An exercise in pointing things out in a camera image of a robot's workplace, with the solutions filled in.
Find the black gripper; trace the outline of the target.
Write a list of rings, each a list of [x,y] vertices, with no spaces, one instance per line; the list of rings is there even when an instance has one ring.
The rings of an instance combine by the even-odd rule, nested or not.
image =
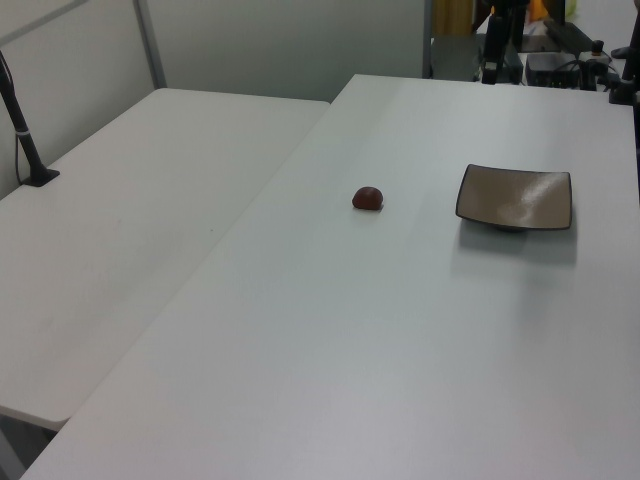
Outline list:
[[[493,14],[485,37],[482,61],[482,83],[494,85],[502,68],[502,63],[510,70],[520,67],[520,57],[513,45],[513,12],[518,8],[527,9],[529,0],[487,0]]]

